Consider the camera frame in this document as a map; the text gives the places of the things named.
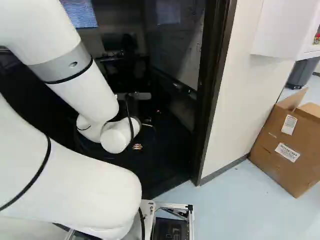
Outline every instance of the white label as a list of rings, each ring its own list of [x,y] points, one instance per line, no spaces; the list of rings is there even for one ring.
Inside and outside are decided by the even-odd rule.
[[[292,150],[281,142],[276,147],[275,151],[293,163],[300,157],[300,153]]]
[[[292,133],[295,130],[297,121],[298,119],[288,114],[284,120],[284,124],[282,126],[281,132],[292,135]]]

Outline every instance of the box flap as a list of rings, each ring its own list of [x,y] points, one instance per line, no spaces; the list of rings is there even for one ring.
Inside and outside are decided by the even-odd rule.
[[[297,107],[294,112],[301,117],[310,119],[320,124],[320,106],[313,102],[308,102]]]
[[[301,103],[301,100],[304,98],[307,91],[308,91],[308,87],[298,91],[297,93],[291,96],[288,96],[287,98],[278,102],[276,105],[278,105],[283,109],[294,111]]]

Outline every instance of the gray ring band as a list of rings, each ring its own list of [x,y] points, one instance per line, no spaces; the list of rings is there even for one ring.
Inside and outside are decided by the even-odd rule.
[[[53,60],[28,65],[28,67],[44,82],[56,82],[67,79],[83,71],[90,63],[92,57],[84,44],[80,42],[72,51]]]

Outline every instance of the white wall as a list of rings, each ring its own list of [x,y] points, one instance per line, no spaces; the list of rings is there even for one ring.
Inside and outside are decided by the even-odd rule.
[[[250,55],[262,4],[237,0],[202,178],[250,152],[295,63]]]
[[[0,217],[1,240],[63,240],[66,235],[51,223]]]

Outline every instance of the gray trash can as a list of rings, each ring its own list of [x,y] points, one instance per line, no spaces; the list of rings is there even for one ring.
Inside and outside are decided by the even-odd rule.
[[[285,86],[289,89],[301,89],[309,81],[319,61],[320,56],[296,61]]]

